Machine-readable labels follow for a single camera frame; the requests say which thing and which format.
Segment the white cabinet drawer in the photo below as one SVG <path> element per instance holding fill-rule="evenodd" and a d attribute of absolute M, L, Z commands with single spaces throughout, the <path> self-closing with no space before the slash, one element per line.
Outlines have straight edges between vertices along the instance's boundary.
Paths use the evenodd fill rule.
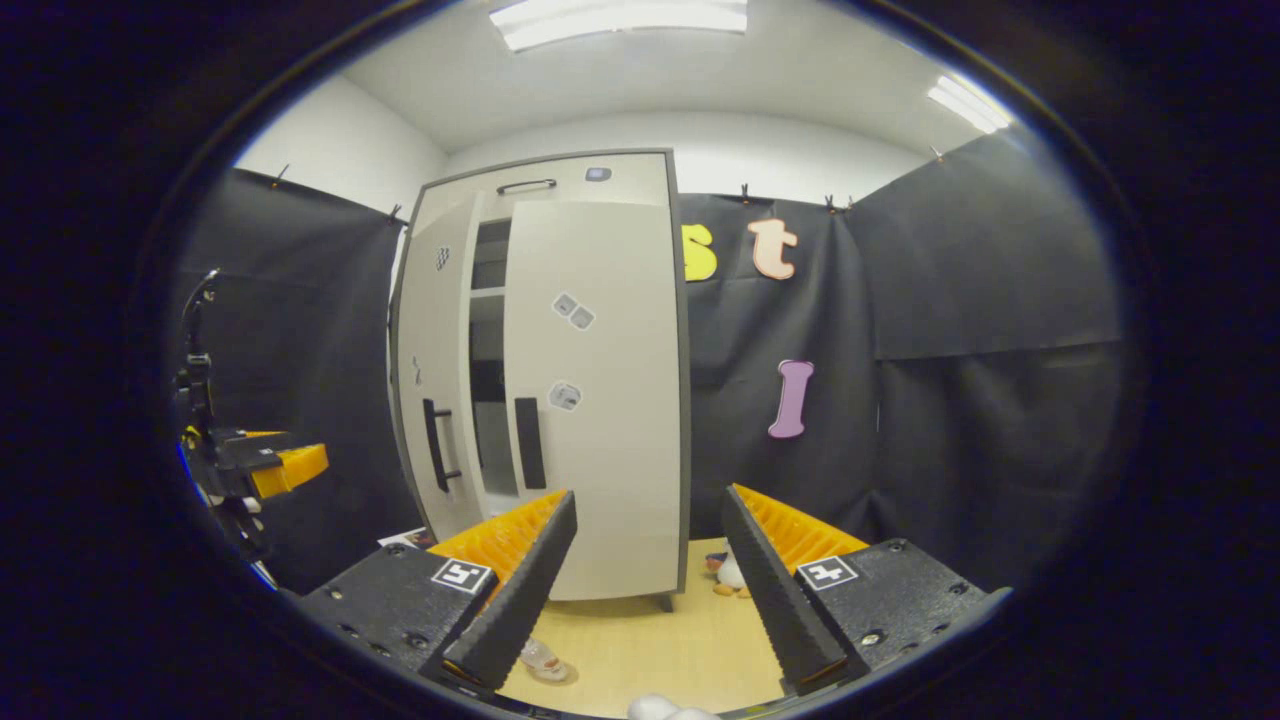
<path fill-rule="evenodd" d="M 485 209 L 497 213 L 522 201 L 639 202 L 666 205 L 669 201 L 675 152 L 628 150 L 607 154 L 568 154 L 507 163 L 445 177 L 425 184 L 419 210 L 435 211 L 480 193 Z M 497 195 L 497 187 L 520 181 L 554 178 L 554 190 Z"/>

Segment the white and grey cabinet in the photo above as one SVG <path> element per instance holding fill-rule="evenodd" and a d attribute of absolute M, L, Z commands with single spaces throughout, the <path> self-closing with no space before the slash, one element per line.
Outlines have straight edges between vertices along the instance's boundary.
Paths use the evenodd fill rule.
<path fill-rule="evenodd" d="M 612 149 L 604 151 L 567 152 L 547 158 L 568 155 L 568 154 L 625 152 L 628 150 L 648 151 L 648 150 L 664 150 L 664 149 Z M 474 410 L 474 429 L 476 434 L 476 450 L 477 450 L 476 469 L 477 469 L 477 475 L 481 478 L 483 482 L 484 498 L 486 501 L 486 518 L 483 520 L 486 521 L 493 518 L 498 518 L 504 512 L 518 509 L 525 503 L 529 503 L 547 495 L 540 495 L 540 496 L 536 495 L 529 497 L 518 487 L 515 443 L 511 437 L 512 420 L 509 419 L 509 410 L 506 402 L 504 350 L 503 350 L 504 284 L 506 284 L 507 254 L 509 246 L 511 218 L 513 214 L 515 205 L 517 202 L 509 205 L 506 209 L 500 209 L 497 213 L 489 213 L 485 209 L 486 197 L 483 195 L 480 196 L 483 199 L 483 210 L 475 241 L 474 272 L 470 284 L 471 304 L 470 304 L 470 319 L 468 319 L 470 323 L 468 369 L 470 369 L 471 404 Z M 410 223 L 410 229 L 404 240 L 404 246 L 411 234 L 412 228 L 415 228 L 420 217 L 435 217 L 435 211 L 419 210 L 419 197 L 413 210 L 413 218 Z M 631 596 L 631 597 L 621 597 L 613 600 L 570 601 L 573 603 L 614 601 L 622 598 L 649 598 L 654 601 L 662 611 L 672 612 L 675 609 L 675 598 L 678 594 L 684 593 L 685 591 L 686 573 L 689 569 L 689 539 L 690 539 L 690 514 L 691 514 L 691 418 L 690 418 L 691 380 L 690 380 L 690 357 L 689 357 L 689 319 L 687 319 L 689 310 L 687 310 L 687 295 L 686 295 L 685 274 L 684 274 L 684 250 L 678 232 L 680 228 L 677 218 L 677 200 L 678 200 L 678 193 L 677 193 L 676 168 L 675 168 L 669 201 L 663 206 L 666 206 L 669 210 L 669 217 L 672 223 L 672 237 L 675 245 L 675 263 L 676 263 L 676 287 L 678 295 L 678 320 L 680 320 L 680 334 L 681 334 L 680 356 L 681 360 L 684 361 L 684 369 L 681 373 L 681 380 L 682 380 L 681 384 L 684 392 L 684 410 L 682 410 L 684 533 L 682 533 L 682 557 L 680 560 L 682 579 L 680 582 L 678 589 L 672 593 Z M 393 318 L 396 287 L 401 268 L 401 260 L 404 256 L 404 246 L 399 252 L 398 266 L 390 299 L 389 322 L 387 331 L 387 342 L 390 357 L 388 384 L 390 392 L 392 421 L 396 429 L 396 442 L 398 439 L 398 430 L 397 430 L 398 414 L 396 411 L 394 386 L 393 386 L 396 379 L 396 370 L 394 370 L 394 359 L 390 346 L 390 322 Z"/>

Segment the ceiling light panel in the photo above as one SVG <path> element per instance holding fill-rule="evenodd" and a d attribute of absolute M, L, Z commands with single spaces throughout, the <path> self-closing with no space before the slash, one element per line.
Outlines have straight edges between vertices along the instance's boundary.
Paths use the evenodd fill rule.
<path fill-rule="evenodd" d="M 512 53 L 561 41 L 648 29 L 742 35 L 749 0 L 521 0 L 488 14 Z"/>
<path fill-rule="evenodd" d="M 993 135 L 1014 124 L 1014 118 L 992 97 L 951 76 L 940 76 L 925 96 L 983 135 Z"/>

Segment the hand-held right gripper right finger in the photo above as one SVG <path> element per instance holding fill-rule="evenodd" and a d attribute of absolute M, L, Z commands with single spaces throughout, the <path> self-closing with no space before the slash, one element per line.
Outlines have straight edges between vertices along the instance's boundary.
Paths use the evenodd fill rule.
<path fill-rule="evenodd" d="M 796 694 L 868 685 L 987 624 L 1006 601 L 918 544 L 869 544 L 741 484 L 722 527 Z"/>

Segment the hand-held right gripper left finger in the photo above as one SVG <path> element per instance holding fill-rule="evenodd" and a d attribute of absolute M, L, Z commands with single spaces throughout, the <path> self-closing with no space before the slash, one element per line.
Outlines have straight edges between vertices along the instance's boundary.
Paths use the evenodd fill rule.
<path fill-rule="evenodd" d="M 466 693 L 500 689 L 577 534 L 557 491 L 424 548 L 375 550 L 303 594 L 303 612 L 352 650 Z"/>

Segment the clear bottle with red label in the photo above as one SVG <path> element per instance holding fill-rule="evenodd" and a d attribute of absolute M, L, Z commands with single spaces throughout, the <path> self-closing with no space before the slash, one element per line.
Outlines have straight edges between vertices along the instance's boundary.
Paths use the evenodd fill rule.
<path fill-rule="evenodd" d="M 570 679 L 570 666 L 535 637 L 530 635 L 525 641 L 518 660 L 540 682 L 563 683 Z"/>

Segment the white cabinet door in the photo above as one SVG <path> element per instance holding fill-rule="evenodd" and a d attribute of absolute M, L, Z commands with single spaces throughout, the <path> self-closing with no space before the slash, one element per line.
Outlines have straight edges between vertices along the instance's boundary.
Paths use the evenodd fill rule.
<path fill-rule="evenodd" d="M 517 202 L 504 284 L 517 483 L 570 489 L 579 529 L 554 601 L 664 594 L 682 579 L 681 334 L 669 210 Z M 517 397 L 538 398 L 547 489 L 525 489 Z"/>
<path fill-rule="evenodd" d="M 476 434 L 468 369 L 474 249 L 483 199 L 479 193 L 435 217 L 420 217 L 399 263 L 390 322 L 398 450 L 422 519 L 444 542 L 486 518 L 477 475 Z M 453 415 L 439 420 L 447 470 L 461 470 L 451 493 L 433 474 L 422 415 L 431 398 Z"/>

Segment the penguin plush toy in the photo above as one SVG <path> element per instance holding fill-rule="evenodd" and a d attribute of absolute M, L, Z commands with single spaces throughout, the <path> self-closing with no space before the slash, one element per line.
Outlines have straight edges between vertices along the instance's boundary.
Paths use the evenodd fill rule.
<path fill-rule="evenodd" d="M 722 551 L 707 553 L 705 570 L 713 578 L 713 592 L 722 597 L 737 597 L 749 600 L 750 589 L 732 550 L 726 546 Z"/>

